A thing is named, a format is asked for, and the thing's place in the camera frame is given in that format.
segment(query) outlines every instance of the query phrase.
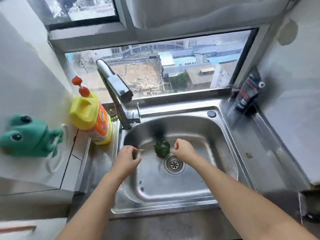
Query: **chrome faucet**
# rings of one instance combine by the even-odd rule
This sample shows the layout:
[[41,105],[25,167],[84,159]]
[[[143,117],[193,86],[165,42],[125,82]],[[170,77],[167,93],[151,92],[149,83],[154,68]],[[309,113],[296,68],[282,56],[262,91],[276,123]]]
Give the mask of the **chrome faucet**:
[[136,110],[127,110],[123,104],[129,103],[132,100],[133,93],[128,88],[127,84],[102,60],[97,60],[98,72],[106,86],[111,99],[113,100],[115,111],[126,130],[132,128],[133,123],[141,123],[139,104],[137,103]]

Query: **frog toy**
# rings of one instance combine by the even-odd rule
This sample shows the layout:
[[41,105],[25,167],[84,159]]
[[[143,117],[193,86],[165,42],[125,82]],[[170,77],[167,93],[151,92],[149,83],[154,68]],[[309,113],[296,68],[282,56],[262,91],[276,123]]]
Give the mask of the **frog toy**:
[[0,148],[13,157],[48,157],[51,153],[51,157],[55,157],[62,140],[62,129],[49,130],[42,120],[15,115],[0,137]]

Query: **person's left arm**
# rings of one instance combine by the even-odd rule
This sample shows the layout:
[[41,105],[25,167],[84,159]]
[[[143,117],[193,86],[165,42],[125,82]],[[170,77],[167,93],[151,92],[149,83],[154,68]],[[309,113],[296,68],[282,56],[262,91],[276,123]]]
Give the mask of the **person's left arm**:
[[141,157],[133,160],[132,153],[138,150],[126,145],[118,153],[109,173],[103,176],[97,188],[56,237],[61,239],[101,239],[106,226],[110,206],[123,180],[141,162]]

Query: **sink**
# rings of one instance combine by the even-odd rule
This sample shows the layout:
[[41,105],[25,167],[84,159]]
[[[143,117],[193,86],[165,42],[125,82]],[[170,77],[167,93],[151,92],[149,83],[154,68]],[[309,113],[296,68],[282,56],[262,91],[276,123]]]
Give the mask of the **sink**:
[[170,143],[171,150],[178,138],[189,141],[199,155],[237,179],[237,166],[222,130],[214,121],[188,115],[158,118],[137,125],[124,138],[123,145],[138,148],[137,156],[143,159],[122,184],[124,192],[132,200],[164,202],[211,196],[192,167],[174,155],[169,160],[156,155],[153,145],[157,138],[162,137]]
[[[211,118],[208,111],[214,111]],[[249,185],[239,162],[232,137],[219,108],[202,111],[179,111],[143,114],[141,124],[119,131],[117,151],[124,145],[138,149],[134,158],[142,161],[127,177],[115,196],[111,209],[114,218],[136,217],[217,207],[218,202],[200,175],[189,165],[170,154],[166,158],[156,155],[154,144],[159,139],[170,143],[189,141],[196,152],[245,185]]]

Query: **drain strainer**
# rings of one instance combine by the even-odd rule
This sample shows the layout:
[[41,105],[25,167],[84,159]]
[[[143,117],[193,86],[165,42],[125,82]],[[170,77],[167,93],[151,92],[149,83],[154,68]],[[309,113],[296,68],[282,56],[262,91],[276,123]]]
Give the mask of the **drain strainer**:
[[183,172],[186,164],[180,161],[174,154],[170,153],[164,160],[164,168],[173,175],[178,175]]

